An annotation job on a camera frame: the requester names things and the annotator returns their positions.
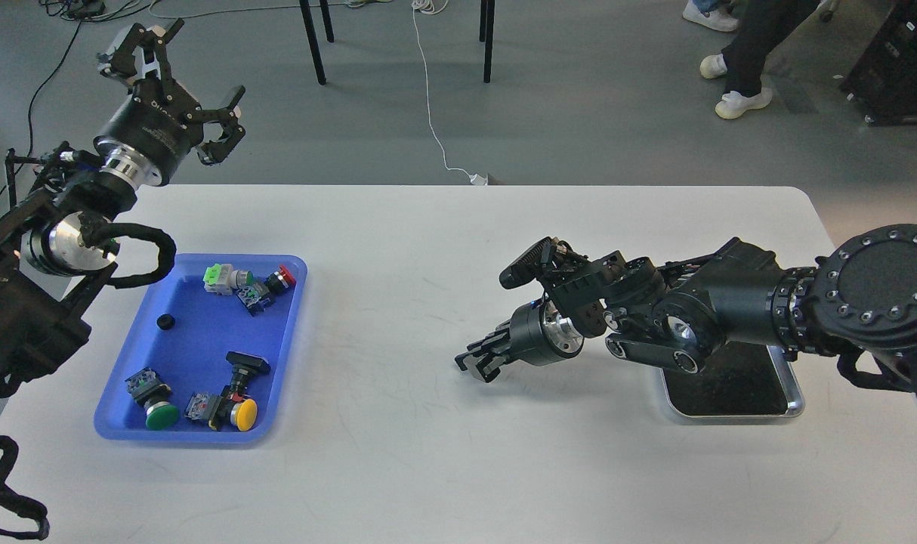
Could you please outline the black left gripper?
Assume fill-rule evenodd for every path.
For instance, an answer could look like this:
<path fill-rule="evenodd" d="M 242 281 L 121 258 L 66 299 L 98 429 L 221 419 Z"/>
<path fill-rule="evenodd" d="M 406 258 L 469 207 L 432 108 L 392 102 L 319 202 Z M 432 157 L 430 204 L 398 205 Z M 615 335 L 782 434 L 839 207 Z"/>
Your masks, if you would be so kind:
<path fill-rule="evenodd" d="M 210 110 L 203 110 L 192 94 L 178 90 L 166 45 L 184 24 L 183 18 L 166 28 L 135 23 L 97 55 L 100 75 L 123 83 L 131 93 L 94 138 L 103 157 L 100 170 L 131 188 L 165 186 L 195 146 L 203 165 L 221 164 L 245 137 L 238 108 L 245 86 L 230 90 L 225 107 Z M 161 97 L 151 88 L 135 89 L 142 80 L 157 82 Z M 221 134 L 202 142 L 202 125 L 207 124 L 217 124 Z"/>

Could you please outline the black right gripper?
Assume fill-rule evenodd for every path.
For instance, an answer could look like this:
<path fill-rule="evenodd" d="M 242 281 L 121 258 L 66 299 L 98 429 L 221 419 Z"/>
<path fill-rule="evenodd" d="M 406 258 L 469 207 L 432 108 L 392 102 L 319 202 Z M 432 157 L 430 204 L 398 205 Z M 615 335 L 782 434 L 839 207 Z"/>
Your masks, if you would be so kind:
<path fill-rule="evenodd" d="M 563 317 L 555 303 L 537 299 L 514 310 L 507 325 L 500 325 L 485 338 L 469 344 L 455 356 L 458 367 L 470 367 L 470 375 L 490 383 L 501 369 L 516 361 L 535 367 L 576 357 L 584 337 Z"/>

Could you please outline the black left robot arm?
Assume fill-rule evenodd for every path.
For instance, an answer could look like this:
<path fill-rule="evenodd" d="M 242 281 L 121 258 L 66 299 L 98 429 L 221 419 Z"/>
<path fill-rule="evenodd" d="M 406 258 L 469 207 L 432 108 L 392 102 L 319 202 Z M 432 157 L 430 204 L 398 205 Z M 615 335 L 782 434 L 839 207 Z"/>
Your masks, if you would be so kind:
<path fill-rule="evenodd" d="M 87 343 L 82 316 L 103 288 L 140 288 L 171 272 L 176 245 L 164 230 L 118 221 L 137 190 L 171 182 L 191 150 L 203 165 L 221 164 L 245 137 L 243 86 L 226 106 L 204 108 L 172 75 L 166 48 L 183 25 L 136 23 L 99 56 L 100 74 L 128 95 L 94 152 L 61 144 L 4 159 L 9 189 L 17 165 L 39 170 L 26 198 L 0 217 L 0 398 L 54 374 Z"/>

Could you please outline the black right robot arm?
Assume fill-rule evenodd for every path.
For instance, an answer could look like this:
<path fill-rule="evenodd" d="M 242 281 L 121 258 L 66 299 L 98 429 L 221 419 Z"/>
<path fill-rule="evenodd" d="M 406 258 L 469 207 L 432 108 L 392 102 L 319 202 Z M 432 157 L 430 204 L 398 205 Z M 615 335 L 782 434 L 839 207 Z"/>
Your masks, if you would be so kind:
<path fill-rule="evenodd" d="M 917 224 L 876 228 L 788 269 L 737 237 L 659 267 L 621 252 L 590 259 L 545 237 L 499 275 L 504 289 L 533 281 L 542 296 L 456 355 L 459 369 L 492 382 L 511 362 L 567 360 L 604 336 L 617 358 L 697 375 L 741 342 L 773 345 L 789 361 L 835 356 L 852 385 L 917 400 Z"/>

